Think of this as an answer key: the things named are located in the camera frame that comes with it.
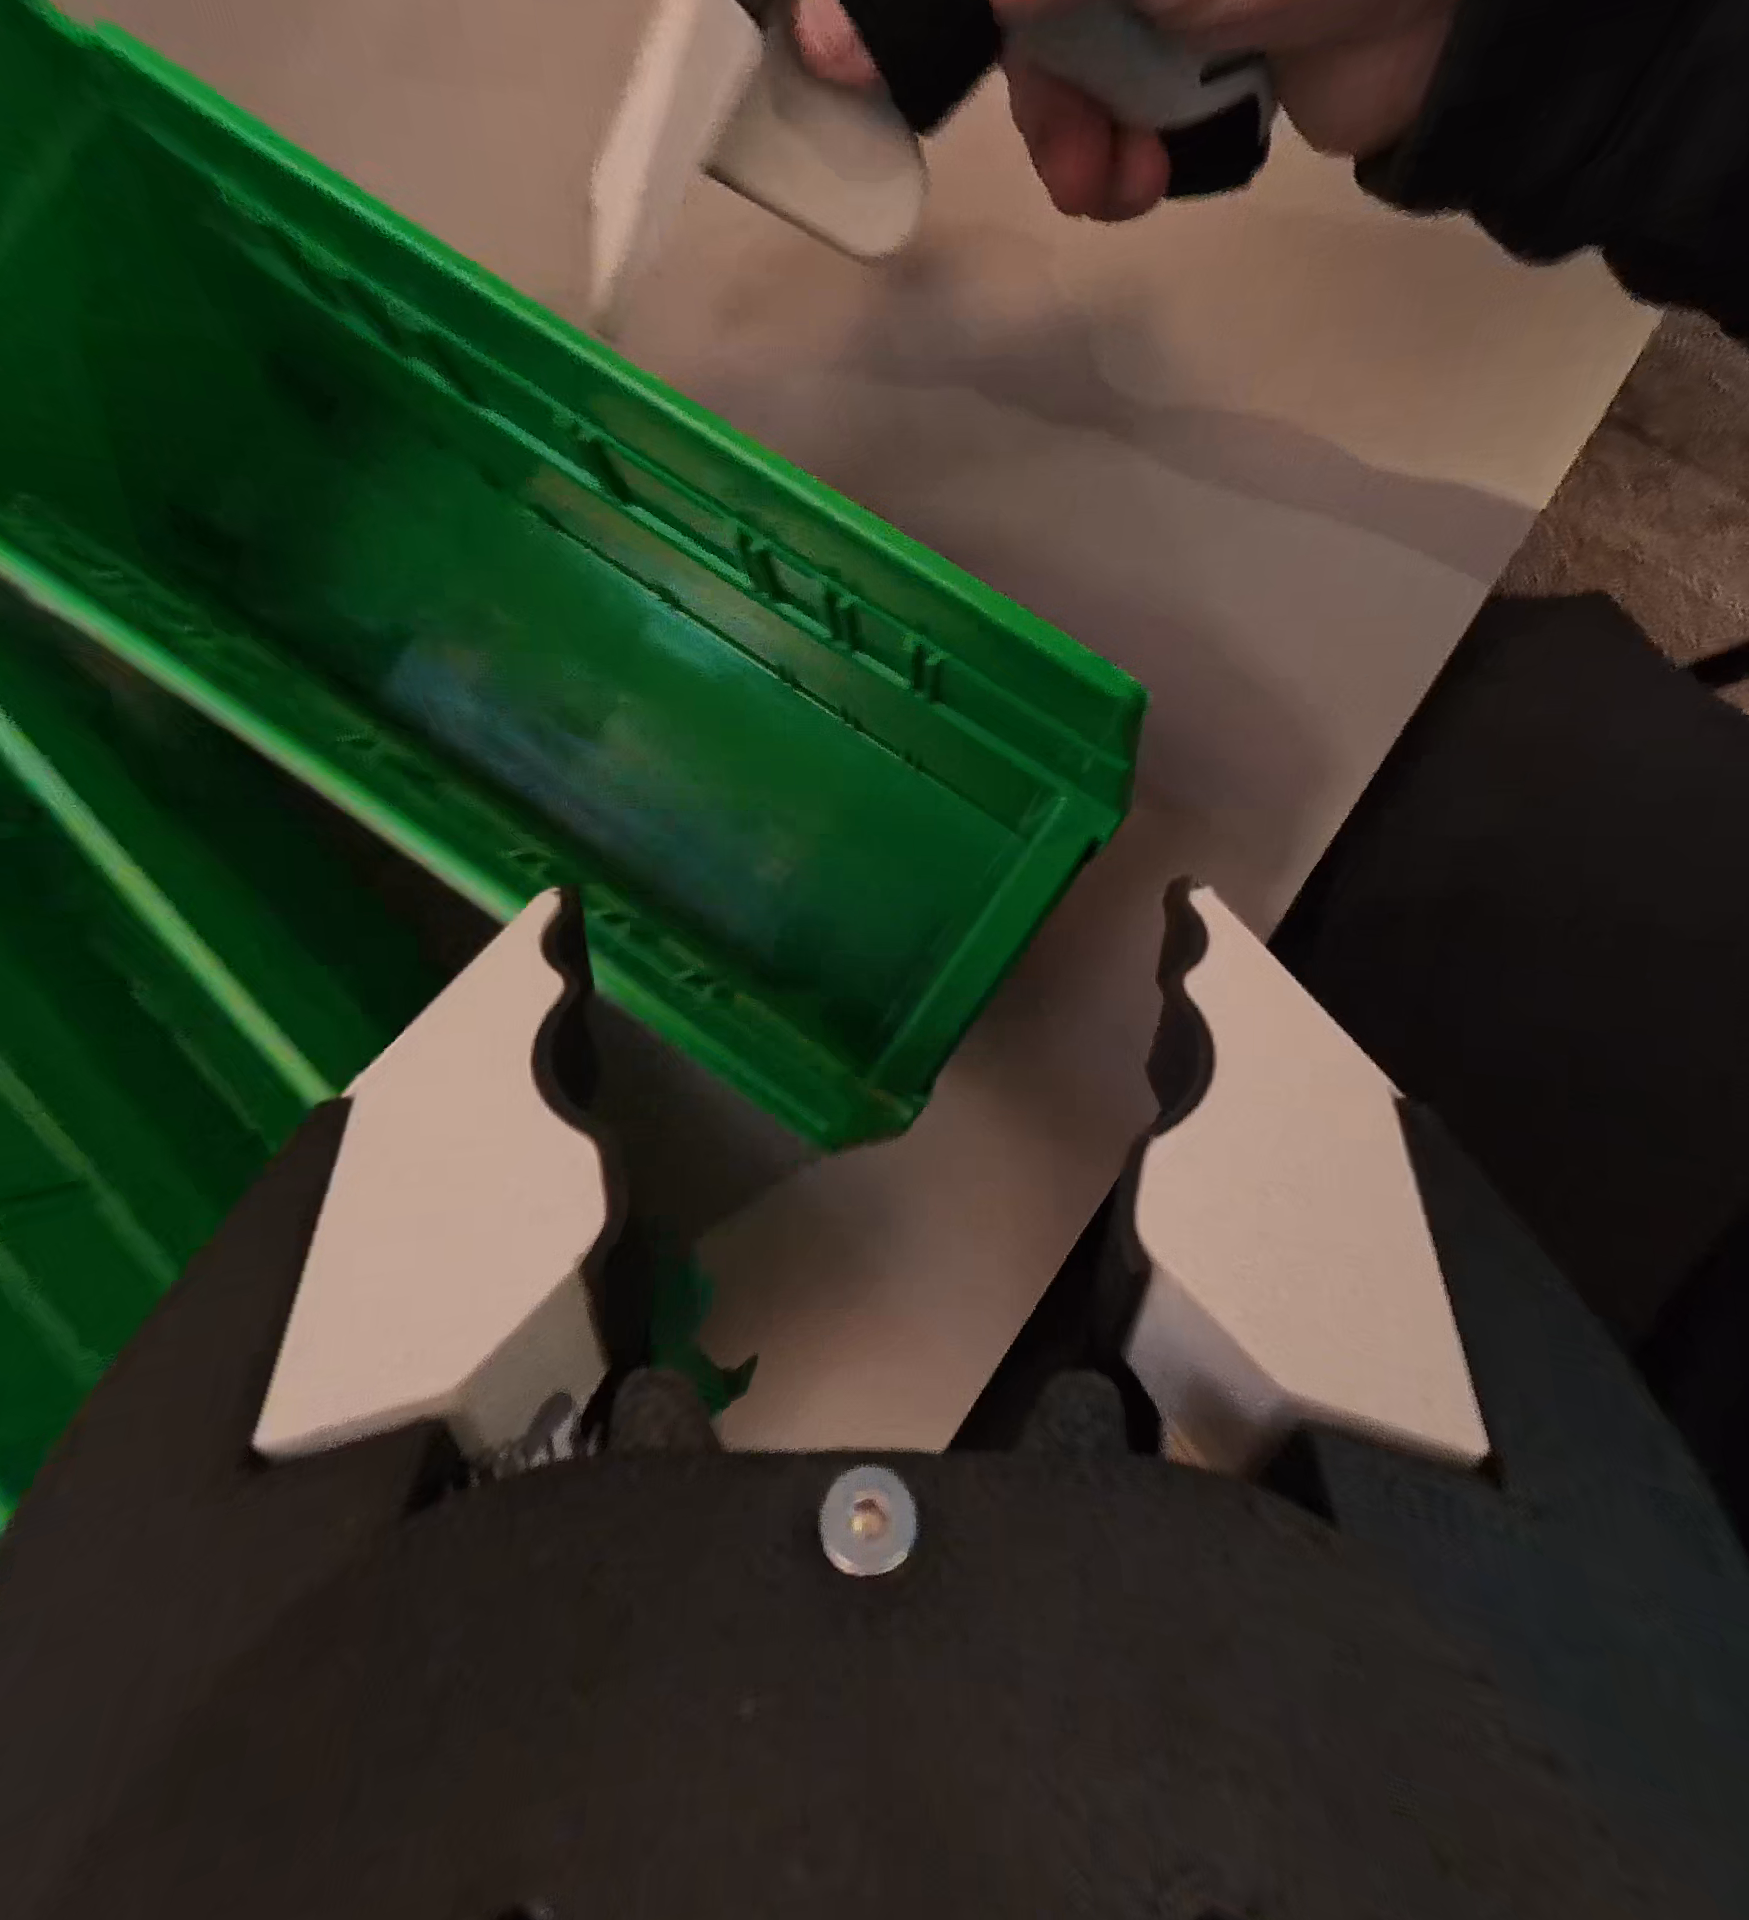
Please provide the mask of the person's right forearm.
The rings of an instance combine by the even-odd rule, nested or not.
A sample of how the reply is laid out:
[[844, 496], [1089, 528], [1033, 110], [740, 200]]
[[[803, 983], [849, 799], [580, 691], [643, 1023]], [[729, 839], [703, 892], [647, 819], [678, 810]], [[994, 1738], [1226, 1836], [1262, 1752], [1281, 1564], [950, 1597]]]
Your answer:
[[1749, 347], [1749, 3], [1462, 3], [1357, 179], [1529, 263], [1596, 252]]

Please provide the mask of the person's right hand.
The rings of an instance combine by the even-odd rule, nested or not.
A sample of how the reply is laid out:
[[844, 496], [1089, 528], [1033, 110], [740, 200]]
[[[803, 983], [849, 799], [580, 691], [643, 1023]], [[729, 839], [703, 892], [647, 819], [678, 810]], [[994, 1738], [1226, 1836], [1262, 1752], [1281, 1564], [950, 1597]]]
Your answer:
[[[1360, 159], [1415, 122], [1439, 68], [1454, 3], [1146, 3], [1164, 33], [1206, 56], [1258, 54], [1273, 94], [1318, 153]], [[1072, 82], [1006, 61], [1010, 112], [1054, 208], [1125, 224], [1169, 196], [1162, 142], [1127, 127]]]

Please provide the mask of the green plastic bin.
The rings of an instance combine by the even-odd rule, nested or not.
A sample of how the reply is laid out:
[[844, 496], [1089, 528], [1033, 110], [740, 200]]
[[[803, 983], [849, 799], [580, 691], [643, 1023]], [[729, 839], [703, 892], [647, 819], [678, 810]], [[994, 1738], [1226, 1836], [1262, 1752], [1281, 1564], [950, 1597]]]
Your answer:
[[822, 1148], [1127, 815], [1140, 686], [115, 26], [0, 4], [0, 580]]
[[437, 882], [0, 582], [0, 1553], [272, 1157], [452, 982]]

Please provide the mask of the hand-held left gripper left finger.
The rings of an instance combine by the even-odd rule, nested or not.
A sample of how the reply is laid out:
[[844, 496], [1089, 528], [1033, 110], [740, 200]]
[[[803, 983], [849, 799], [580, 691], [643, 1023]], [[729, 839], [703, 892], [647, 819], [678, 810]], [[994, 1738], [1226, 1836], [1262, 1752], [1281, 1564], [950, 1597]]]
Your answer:
[[591, 1116], [580, 896], [528, 901], [362, 1067], [251, 1430], [266, 1460], [439, 1423], [471, 1458], [559, 1453], [610, 1373], [624, 1214]]

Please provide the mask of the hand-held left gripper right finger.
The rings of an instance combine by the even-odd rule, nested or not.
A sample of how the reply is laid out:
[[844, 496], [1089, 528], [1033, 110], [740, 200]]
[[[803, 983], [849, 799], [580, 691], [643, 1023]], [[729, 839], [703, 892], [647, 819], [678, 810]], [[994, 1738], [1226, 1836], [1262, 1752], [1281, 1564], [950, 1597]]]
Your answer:
[[1169, 887], [1157, 986], [1114, 1336], [1167, 1453], [1246, 1478], [1323, 1428], [1482, 1467], [1400, 1091], [1210, 887]]

